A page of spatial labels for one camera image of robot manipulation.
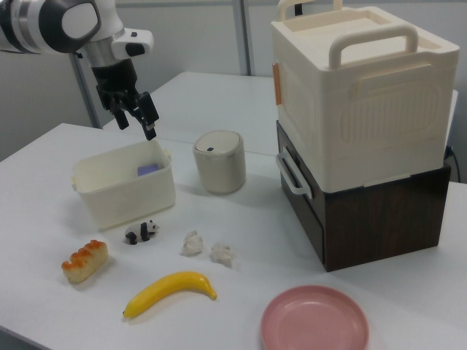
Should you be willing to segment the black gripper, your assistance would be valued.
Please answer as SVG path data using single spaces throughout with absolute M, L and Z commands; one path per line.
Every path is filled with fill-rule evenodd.
M 155 122 L 159 114 L 148 92 L 136 89 L 137 75 L 131 59 L 111 66 L 92 67 L 97 92 L 103 108 L 114 113 L 119 129 L 128 127 L 124 111 L 130 113 L 142 127 L 148 141 L 156 137 Z

